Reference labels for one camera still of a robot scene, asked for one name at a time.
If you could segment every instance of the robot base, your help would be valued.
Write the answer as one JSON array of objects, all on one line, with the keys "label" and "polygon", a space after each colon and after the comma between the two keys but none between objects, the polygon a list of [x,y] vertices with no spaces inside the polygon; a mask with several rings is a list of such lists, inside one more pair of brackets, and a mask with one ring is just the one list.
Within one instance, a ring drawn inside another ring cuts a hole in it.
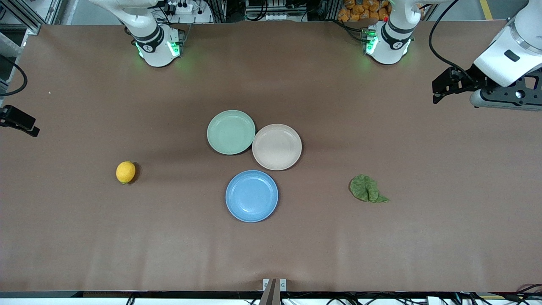
[{"label": "robot base", "polygon": [[147,53],[139,49],[141,56],[150,66],[164,67],[171,63],[175,58],[180,57],[183,51],[184,32],[171,28],[167,24],[160,24],[164,30],[164,41],[156,47],[152,53]]},{"label": "robot base", "polygon": [[390,48],[390,45],[382,39],[382,27],[385,24],[384,21],[379,21],[375,25],[369,27],[370,30],[375,31],[376,36],[371,43],[366,45],[365,53],[380,63],[392,65],[398,62],[401,57],[407,53],[410,40],[401,48],[393,50]]}]

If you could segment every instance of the blue plate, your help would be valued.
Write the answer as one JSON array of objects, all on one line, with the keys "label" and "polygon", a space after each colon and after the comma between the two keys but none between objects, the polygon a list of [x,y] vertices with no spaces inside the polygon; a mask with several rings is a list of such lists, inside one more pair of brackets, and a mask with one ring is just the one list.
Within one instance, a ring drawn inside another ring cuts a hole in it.
[{"label": "blue plate", "polygon": [[279,202],[279,189],[268,174],[244,171],[231,179],[226,189],[226,206],[235,218],[256,223],[269,217]]}]

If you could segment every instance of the black cable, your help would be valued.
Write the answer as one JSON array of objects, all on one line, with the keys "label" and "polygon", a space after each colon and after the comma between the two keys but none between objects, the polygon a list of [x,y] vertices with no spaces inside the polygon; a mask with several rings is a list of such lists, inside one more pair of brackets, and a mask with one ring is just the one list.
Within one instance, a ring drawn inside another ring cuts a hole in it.
[{"label": "black cable", "polygon": [[347,29],[347,30],[350,30],[352,32],[359,32],[359,33],[362,32],[361,29],[356,29],[356,28],[349,27],[349,26],[345,25],[344,22],[342,22],[342,21],[337,21],[335,19],[326,19],[324,21],[331,21],[331,22],[335,23],[336,25],[342,27],[343,29]]},{"label": "black cable", "polygon": [[401,297],[401,296],[398,295],[397,293],[380,293],[380,295],[392,297],[392,298],[394,298],[394,299],[397,300],[397,301],[400,301],[400,300],[399,300],[399,298],[400,298],[400,299],[402,299],[402,300],[409,301],[411,304],[417,304],[417,305],[426,305],[426,304],[427,304],[426,302],[415,302],[415,301],[413,301],[411,298],[404,298],[404,297]]},{"label": "black cable", "polygon": [[479,299],[480,301],[484,302],[486,305],[492,305],[491,303],[489,303],[488,301],[486,301],[483,297],[479,296],[477,293],[472,293],[472,295],[474,295],[474,297],[476,297],[476,298]]},{"label": "black cable", "polygon": [[6,56],[0,54],[0,58],[4,59],[5,61],[9,62],[10,64],[12,64],[17,70],[19,70],[19,72],[21,73],[21,75],[23,76],[23,84],[11,91],[11,92],[6,92],[6,93],[0,93],[0,97],[8,97],[8,96],[12,96],[13,94],[16,94],[16,93],[19,93],[21,91],[23,91],[23,89],[27,86],[28,84],[28,77],[27,77],[27,74],[23,71],[23,69],[21,69],[21,67],[19,67],[18,64],[16,64],[14,61],[11,61],[9,58],[7,58]]},{"label": "black cable", "polygon": [[371,303],[374,302],[374,301],[376,301],[376,297],[373,298],[371,301],[367,302],[367,304],[365,304],[365,305],[369,305],[369,304],[371,304]]},{"label": "black cable", "polygon": [[451,301],[455,305],[463,305],[463,299],[461,298],[461,296],[458,293],[455,293],[455,298],[451,298]]},{"label": "black cable", "polygon": [[134,305],[136,302],[136,297],[141,296],[138,292],[133,292],[130,294],[130,297],[128,298],[128,301],[126,301],[126,305]]},{"label": "black cable", "polygon": [[336,25],[342,27],[348,33],[348,35],[350,35],[350,37],[352,37],[354,40],[359,41],[359,42],[369,42],[369,40],[361,39],[359,37],[356,37],[356,36],[354,36],[354,34],[352,34],[352,32],[350,32],[350,31],[353,31],[353,32],[356,32],[356,33],[361,33],[362,30],[350,28],[350,27],[346,26],[343,22],[340,22],[340,21],[337,21],[337,20],[332,20],[332,21]]},{"label": "black cable", "polygon": [[521,293],[524,293],[524,292],[526,292],[526,291],[529,291],[529,290],[531,290],[531,289],[533,289],[533,288],[540,287],[540,286],[542,286],[542,284],[534,284],[534,285],[531,285],[531,286],[529,286],[529,287],[527,287],[527,288],[523,288],[523,289],[521,289],[521,290],[519,290],[519,291],[516,291],[515,293],[516,293],[516,294],[521,294]]},{"label": "black cable", "polygon": [[349,301],[352,305],[363,305],[355,295],[346,294],[344,298]]},{"label": "black cable", "polygon": [[162,11],[162,14],[164,14],[164,17],[166,18],[166,24],[170,26],[172,23],[169,21],[169,18],[167,17],[166,12],[164,12],[164,9],[162,7],[158,8]]},{"label": "black cable", "polygon": [[468,294],[468,296],[472,305],[478,305],[478,302],[476,302],[472,294]]},{"label": "black cable", "polygon": [[311,291],[309,293],[304,293],[302,295],[296,295],[296,296],[291,296],[290,293],[287,293],[288,298],[302,297],[302,296],[306,296],[306,295],[309,295],[309,294],[315,294],[315,293]]},{"label": "black cable", "polygon": [[269,4],[267,3],[267,0],[261,0],[262,1],[262,9],[260,10],[260,13],[256,16],[256,18],[254,19],[251,19],[249,17],[246,17],[247,20],[250,20],[250,21],[259,21],[259,20],[262,20],[266,14],[267,14],[267,9],[269,7]]},{"label": "black cable", "polygon": [[313,9],[310,10],[310,11],[307,11],[307,10],[306,10],[305,13],[303,14],[303,16],[301,17],[301,22],[303,22],[303,18],[305,18],[305,15],[307,15],[308,13],[310,13],[310,12],[316,10],[316,9],[317,9],[317,8],[313,8]]},{"label": "black cable", "polygon": [[333,301],[339,301],[342,305],[346,305],[345,302],[341,301],[341,299],[336,298],[336,297],[332,298],[329,302],[326,303],[326,305],[330,305],[331,302],[333,302]]},{"label": "black cable", "polygon": [[209,10],[211,10],[212,17],[215,21],[220,20],[221,22],[225,22],[224,19],[222,19],[222,14],[219,14],[214,8],[212,8],[211,4],[209,4],[207,0],[205,0],[205,3],[207,3]]},{"label": "black cable", "polygon": [[431,29],[431,32],[429,33],[429,48],[431,49],[431,52],[433,52],[433,54],[440,60],[442,60],[443,62],[449,64],[450,66],[458,69],[459,71],[461,71],[461,73],[463,73],[468,79],[469,81],[471,81],[472,83],[474,83],[474,80],[472,79],[472,77],[470,77],[470,75],[465,71],[463,70],[463,68],[461,68],[460,66],[458,66],[457,64],[447,60],[446,58],[442,57],[439,53],[437,53],[437,51],[435,50],[435,48],[433,47],[433,32],[435,32],[435,29],[438,25],[438,23],[440,22],[440,20],[442,19],[442,17],[444,17],[444,15],[446,15],[446,13],[457,3],[457,1],[459,0],[454,0],[445,10],[444,12],[442,12],[442,14],[438,17],[437,21],[435,21],[435,24],[433,25],[433,28]]}]

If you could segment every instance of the green plate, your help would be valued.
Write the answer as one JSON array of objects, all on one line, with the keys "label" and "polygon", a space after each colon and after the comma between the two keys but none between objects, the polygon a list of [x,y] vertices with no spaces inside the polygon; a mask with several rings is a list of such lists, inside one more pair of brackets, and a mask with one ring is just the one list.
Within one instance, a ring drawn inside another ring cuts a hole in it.
[{"label": "green plate", "polygon": [[207,127],[207,140],[221,154],[235,155],[245,151],[254,140],[256,126],[248,114],[226,110],[216,115]]}]

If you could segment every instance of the plate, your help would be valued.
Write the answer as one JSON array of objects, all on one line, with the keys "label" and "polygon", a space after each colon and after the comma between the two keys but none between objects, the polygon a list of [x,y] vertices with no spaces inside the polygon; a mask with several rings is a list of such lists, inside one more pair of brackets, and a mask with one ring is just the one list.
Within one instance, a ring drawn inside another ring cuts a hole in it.
[{"label": "plate", "polygon": [[240,221],[256,223],[269,217],[279,202],[279,189],[268,174],[247,170],[235,176],[226,189],[226,206]]},{"label": "plate", "polygon": [[256,126],[248,114],[226,110],[217,114],[207,127],[207,141],[221,154],[235,155],[245,151],[254,140]]},{"label": "plate", "polygon": [[301,138],[290,126],[272,124],[262,128],[252,143],[254,159],[270,170],[283,170],[301,156]]}]

